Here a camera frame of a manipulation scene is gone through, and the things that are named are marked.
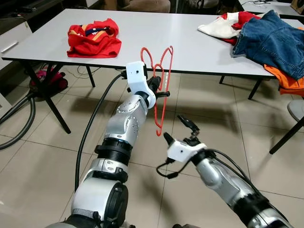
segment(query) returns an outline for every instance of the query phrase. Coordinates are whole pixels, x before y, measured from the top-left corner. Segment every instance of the beige floor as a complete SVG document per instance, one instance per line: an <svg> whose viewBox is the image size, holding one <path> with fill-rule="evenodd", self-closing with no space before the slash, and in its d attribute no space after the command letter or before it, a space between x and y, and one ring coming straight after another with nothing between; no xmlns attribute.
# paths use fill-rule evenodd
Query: beige floor
<svg viewBox="0 0 304 228"><path fill-rule="evenodd" d="M66 134L45 102L37 103L30 131L12 147L0 151L0 227L43 228L69 216L74 186L76 151L98 98L117 71L100 69L96 88L76 67L63 69L69 88L53 97L72 133ZM254 82L218 76L174 74L164 131L182 139L189 136L176 118L183 113L201 129L199 138L209 147L230 155L258 189L263 191L295 227L304 218L304 130L295 134L275 155L269 149L294 124L286 105L290 95L280 95L276 81L263 82L254 100L247 96ZM28 80L11 92L13 104L27 92ZM119 81L98 113L86 141L81 173L88 169L95 146L102 141L107 120L128 94ZM24 107L0 128L0 143L16 135L29 114ZM165 180L155 167L166 158L166 143L155 134L152 112L141 129L132 152L127 221L138 228L171 228L190 223L209 228L244 225L227 205L198 178L191 164L178 178ZM181 164L168 167L177 170Z"/></svg>

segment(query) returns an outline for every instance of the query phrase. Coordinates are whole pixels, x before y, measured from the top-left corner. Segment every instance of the table leg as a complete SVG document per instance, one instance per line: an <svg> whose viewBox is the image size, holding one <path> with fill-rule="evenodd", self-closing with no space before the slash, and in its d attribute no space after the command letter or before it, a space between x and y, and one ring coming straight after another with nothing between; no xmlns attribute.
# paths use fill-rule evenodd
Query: table leg
<svg viewBox="0 0 304 228"><path fill-rule="evenodd" d="M262 79L258 79L256 81L255 86L253 87L253 89L251 90L251 93L249 94L248 100L252 99L253 95L256 93L257 88L260 86L261 82L262 82Z"/></svg>
<svg viewBox="0 0 304 228"><path fill-rule="evenodd" d="M36 86L38 88L38 91L43 95L45 101L47 102L47 104L50 107L50 109L52 110L52 112L55 114L56 118L61 123L63 129L66 131L66 133L70 134L71 130L69 129L69 127L66 124L65 120L62 118L62 116L60 115L58 109L56 108L56 106L54 105L53 101L49 97L49 94L47 93L47 89L46 89L45 85L42 84L42 83L40 83L40 81L36 77L36 73L33 70L33 68L31 67L31 65L29 64L29 62L27 62L27 61L21 61L21 64L24 66L24 68L28 72L30 78L35 82L35 84L36 84Z"/></svg>
<svg viewBox="0 0 304 228"><path fill-rule="evenodd" d="M304 126L304 116L301 120L289 131L286 135L269 151L270 154L274 154L278 149L281 148L301 127Z"/></svg>
<svg viewBox="0 0 304 228"><path fill-rule="evenodd" d="M225 76L222 76L222 77L220 78L220 80L219 80L219 83L220 83L220 84L223 84L224 78L225 78Z"/></svg>
<svg viewBox="0 0 304 228"><path fill-rule="evenodd" d="M86 70L87 70L87 73L89 74L89 77L90 77L90 80L91 80L91 83L92 83L92 87L95 87L95 82L94 82L90 67L86 66Z"/></svg>

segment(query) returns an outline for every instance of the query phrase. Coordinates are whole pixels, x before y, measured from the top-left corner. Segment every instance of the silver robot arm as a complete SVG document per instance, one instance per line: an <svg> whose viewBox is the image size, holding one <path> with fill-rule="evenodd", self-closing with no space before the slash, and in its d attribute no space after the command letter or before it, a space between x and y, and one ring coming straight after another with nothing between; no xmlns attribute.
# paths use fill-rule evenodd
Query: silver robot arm
<svg viewBox="0 0 304 228"><path fill-rule="evenodd" d="M249 180L236 175L216 157L215 152L219 151L208 149L197 139L199 128L191 120L178 117L193 132L190 138L183 141L164 134L169 144L166 164L191 161L205 185L214 190L248 228L292 228L287 219ZM171 173L167 177L174 178L178 173Z"/></svg>
<svg viewBox="0 0 304 228"><path fill-rule="evenodd" d="M126 66L132 95L110 118L102 145L72 201L71 216L47 228L118 228L125 220L128 203L128 162L148 109L156 102L161 78L147 80L143 62Z"/></svg>

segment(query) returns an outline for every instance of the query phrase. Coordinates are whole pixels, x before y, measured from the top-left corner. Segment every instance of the folded red shirt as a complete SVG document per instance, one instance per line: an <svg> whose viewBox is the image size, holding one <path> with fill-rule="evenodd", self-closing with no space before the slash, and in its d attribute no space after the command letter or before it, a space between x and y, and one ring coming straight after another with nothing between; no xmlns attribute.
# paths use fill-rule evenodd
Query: folded red shirt
<svg viewBox="0 0 304 228"><path fill-rule="evenodd" d="M72 25L67 33L69 57L113 58L119 53L121 41L116 38L117 24L107 19L93 24Z"/></svg>

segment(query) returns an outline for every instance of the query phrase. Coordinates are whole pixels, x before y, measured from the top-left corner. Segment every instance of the blue jeans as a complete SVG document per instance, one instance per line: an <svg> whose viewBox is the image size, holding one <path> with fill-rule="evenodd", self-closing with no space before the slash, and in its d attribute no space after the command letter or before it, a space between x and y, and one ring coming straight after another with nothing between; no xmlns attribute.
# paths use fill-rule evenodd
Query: blue jeans
<svg viewBox="0 0 304 228"><path fill-rule="evenodd" d="M271 10L258 20L246 23L233 48L234 55L246 54L298 80L304 76L304 31L282 21Z"/></svg>

